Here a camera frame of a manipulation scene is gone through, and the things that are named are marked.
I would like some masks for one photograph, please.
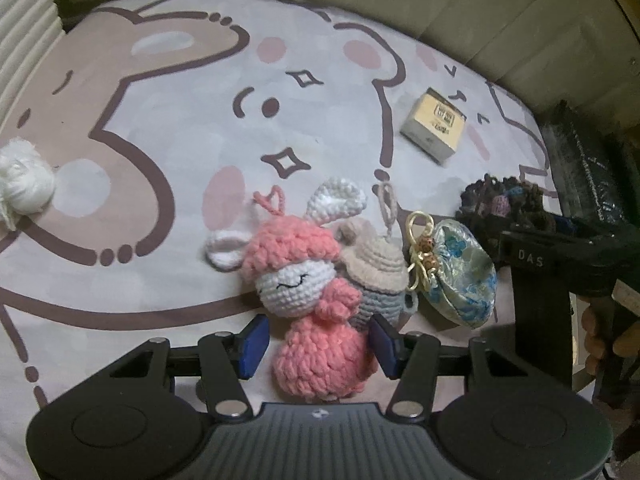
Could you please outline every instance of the keychain loop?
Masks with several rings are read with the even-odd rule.
[[[424,218],[426,225],[416,240],[412,227],[414,226],[414,222],[417,218]],[[422,248],[426,245],[430,245],[425,242],[427,241],[427,238],[430,238],[433,234],[433,218],[431,215],[427,215],[427,213],[423,213],[422,211],[414,211],[406,219],[405,231],[410,243],[409,256],[411,264],[408,267],[409,276],[411,276],[412,271],[414,272],[414,282],[407,287],[407,291],[413,292],[417,288],[424,291],[430,290],[430,274],[435,274],[437,268],[433,266],[430,266],[429,268],[425,267],[425,259],[427,259],[428,256],[433,256],[433,252],[423,251]]]

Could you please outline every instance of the blue gripper pad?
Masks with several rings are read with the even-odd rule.
[[[246,380],[254,376],[267,351],[267,346],[269,346],[269,319],[264,314],[258,314],[236,336],[239,379]]]
[[[402,374],[401,362],[398,358],[400,345],[402,345],[401,337],[385,319],[380,320],[374,316],[369,320],[369,347],[389,379],[399,379]]]

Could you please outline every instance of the human hand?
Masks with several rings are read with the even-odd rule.
[[[588,373],[595,375],[598,373],[600,361],[606,356],[607,346],[598,337],[600,331],[598,319],[590,306],[582,313],[582,327],[586,332],[584,348],[590,354],[584,363],[584,367]],[[633,357],[640,353],[640,320],[626,329],[613,342],[613,352],[620,357]]]

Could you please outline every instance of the pink cheek print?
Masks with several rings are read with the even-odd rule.
[[[264,38],[255,49],[258,59],[263,63],[275,63],[287,52],[287,45],[282,38]]]
[[[489,160],[491,158],[491,153],[489,153],[489,150],[484,145],[482,137],[480,137],[478,131],[471,124],[467,125],[466,134],[469,136],[469,139],[471,139],[471,141],[476,145],[480,156],[484,158],[484,160]]]
[[[421,43],[417,44],[415,46],[415,55],[418,56],[420,61],[423,62],[429,70],[433,70],[434,72],[438,70],[438,63],[430,47]]]
[[[244,176],[235,166],[221,168],[209,181],[202,197],[202,219],[207,229],[227,229],[242,211]]]
[[[382,65],[380,54],[369,43],[360,40],[347,41],[342,51],[350,61],[369,70],[379,69]]]

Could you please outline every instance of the crochet bunny ear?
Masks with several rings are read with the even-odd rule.
[[[324,225],[340,218],[360,214],[367,206],[367,196],[354,182],[346,178],[325,181],[309,202],[303,218],[316,225]]]
[[[334,238],[343,245],[353,245],[358,238],[374,238],[377,236],[376,228],[366,218],[347,218],[338,225]]]
[[[214,231],[206,245],[207,258],[218,270],[239,269],[253,235],[242,231]]]

